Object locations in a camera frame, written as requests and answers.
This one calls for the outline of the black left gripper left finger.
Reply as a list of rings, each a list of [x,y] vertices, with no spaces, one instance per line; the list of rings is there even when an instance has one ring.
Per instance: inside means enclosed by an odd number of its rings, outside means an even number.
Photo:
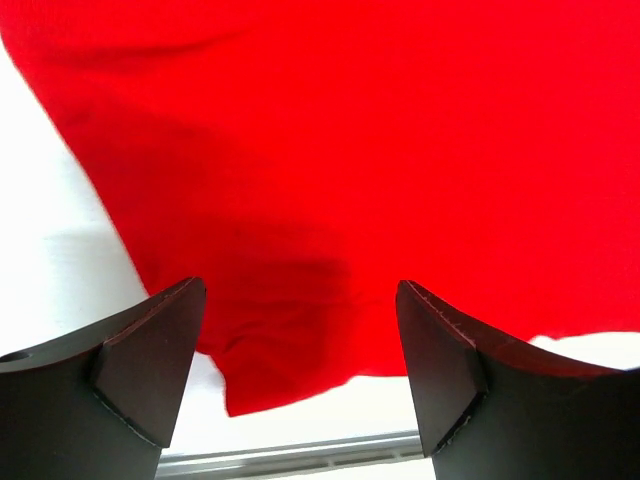
[[[199,278],[1,358],[4,479],[152,479],[206,303]]]

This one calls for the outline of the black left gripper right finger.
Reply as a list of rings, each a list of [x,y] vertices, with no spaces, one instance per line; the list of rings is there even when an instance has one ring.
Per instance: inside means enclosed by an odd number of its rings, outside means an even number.
[[[396,314],[439,479],[635,479],[639,373],[519,340],[402,281]]]

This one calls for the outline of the red t shirt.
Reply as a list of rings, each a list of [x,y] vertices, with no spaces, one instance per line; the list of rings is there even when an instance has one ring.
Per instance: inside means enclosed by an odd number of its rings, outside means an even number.
[[[5,1],[15,66],[232,416],[405,373],[413,280],[517,338],[639,327],[635,1]]]

